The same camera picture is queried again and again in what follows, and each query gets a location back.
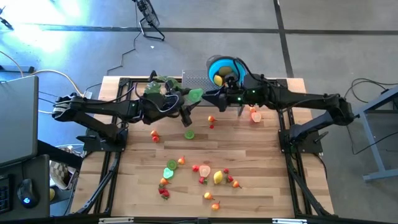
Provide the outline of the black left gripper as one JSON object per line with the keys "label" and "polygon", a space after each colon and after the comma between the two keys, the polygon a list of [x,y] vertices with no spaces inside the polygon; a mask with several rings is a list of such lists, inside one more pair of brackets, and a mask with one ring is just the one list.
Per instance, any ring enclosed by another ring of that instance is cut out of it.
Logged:
{"label": "black left gripper", "polygon": [[177,118],[180,115],[183,125],[189,127],[192,124],[190,109],[198,106],[201,100],[196,102],[184,100],[179,93],[169,95],[145,93],[141,96],[141,103],[144,124],[152,124],[163,118]]}

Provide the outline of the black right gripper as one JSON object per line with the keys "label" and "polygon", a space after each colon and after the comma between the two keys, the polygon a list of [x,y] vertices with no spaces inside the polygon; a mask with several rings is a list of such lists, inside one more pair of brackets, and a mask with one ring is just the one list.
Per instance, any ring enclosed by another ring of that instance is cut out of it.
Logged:
{"label": "black right gripper", "polygon": [[239,77],[237,74],[228,74],[225,76],[214,75],[214,84],[218,87],[217,90],[206,91],[202,98],[204,100],[218,99],[218,109],[220,112],[226,111],[228,106],[233,105],[248,105],[249,102],[245,99],[246,89],[239,84]]}

